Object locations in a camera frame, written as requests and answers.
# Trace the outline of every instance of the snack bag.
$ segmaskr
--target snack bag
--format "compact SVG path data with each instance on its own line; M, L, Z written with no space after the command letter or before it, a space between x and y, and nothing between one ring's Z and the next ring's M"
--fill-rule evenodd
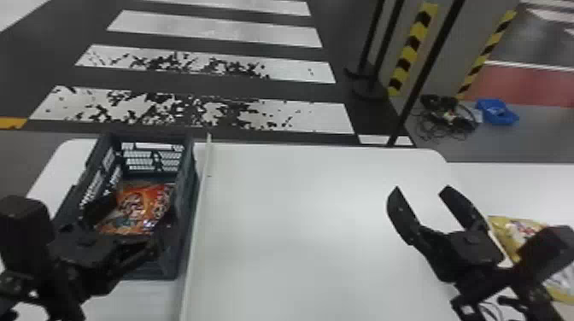
M489 222L496 238L514 263L520 261L517 250L547 226L530 219L503 216L489 216ZM574 264L551 276L544 282L544 286L555 301L574 305Z
M97 226L102 234L150 235L169 208L169 184L130 184L118 190L118 207Z

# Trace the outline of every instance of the black and yellow striped pole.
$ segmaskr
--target black and yellow striped pole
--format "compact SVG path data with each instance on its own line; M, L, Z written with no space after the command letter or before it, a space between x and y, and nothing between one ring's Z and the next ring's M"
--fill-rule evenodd
M448 35L453 30L454 23L458 19L460 11L465 5L465 1L466 0L453 1L453 5L448 11L447 18L444 20L441 30L438 32L435 44L430 50L429 57L426 59L425 64L423 65L423 69L420 71L419 77L414 82L414 87L411 90L411 93L408 95L407 101L402 108L401 116L399 117L399 121L397 122L395 129L390 135L389 141L387 142L387 147L395 147L396 140L399 138L399 135L401 134L401 131L407 122L408 116L413 111L414 104L417 102L417 99L419 99L420 92L423 90L426 80L429 78L431 70L435 66L438 56L441 54L442 47L444 47L444 44L447 42Z
M0 129L20 129L27 121L26 118L0 117Z
M472 83L477 78L480 70L484 67L484 63L486 63L486 61L489 59L490 54L492 54L492 51L496 48L496 45L502 40L504 32L506 32L508 26L510 26L510 23L513 21L515 16L516 11L514 10L509 10L504 14L501 22L496 28L495 33L490 36L489 41L484 46L483 52L472 65L471 71L468 73L468 75L466 75L465 81L462 83L462 86L456 95L458 99L463 99L467 91L471 89Z
M395 71L389 82L389 95L398 96L403 85L407 82L409 72L417 62L419 50L426 40L429 27L438 12L438 4L423 3L414 19L413 27L408 35L401 58L396 64Z

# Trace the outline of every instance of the black plastic basket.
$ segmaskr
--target black plastic basket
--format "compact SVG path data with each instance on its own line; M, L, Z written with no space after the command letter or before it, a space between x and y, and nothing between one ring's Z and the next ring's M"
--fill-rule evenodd
M193 139L184 135L148 136L138 133L102 135L85 163L78 183L67 193L53 223L56 228L78 220L87 204L115 191L122 180L175 183L166 216L169 242L157 261L148 262L125 279L174 279L186 237L195 216L199 179Z

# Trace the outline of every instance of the pole base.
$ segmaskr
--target pole base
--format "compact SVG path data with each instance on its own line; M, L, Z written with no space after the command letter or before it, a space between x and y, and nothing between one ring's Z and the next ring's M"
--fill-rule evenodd
M353 83L353 93L359 99L368 102L382 102L389 100L389 91L378 82L369 90L369 81L357 80Z
M359 60L352 60L345 67L345 74L351 79L367 79L372 75L372 67L366 63L364 68L359 69Z

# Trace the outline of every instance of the orange snack package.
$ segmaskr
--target orange snack package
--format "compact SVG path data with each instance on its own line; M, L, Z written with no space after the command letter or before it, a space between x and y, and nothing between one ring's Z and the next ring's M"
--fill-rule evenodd
M118 207L97 226L102 234L150 235L169 209L170 184L133 184L116 194Z

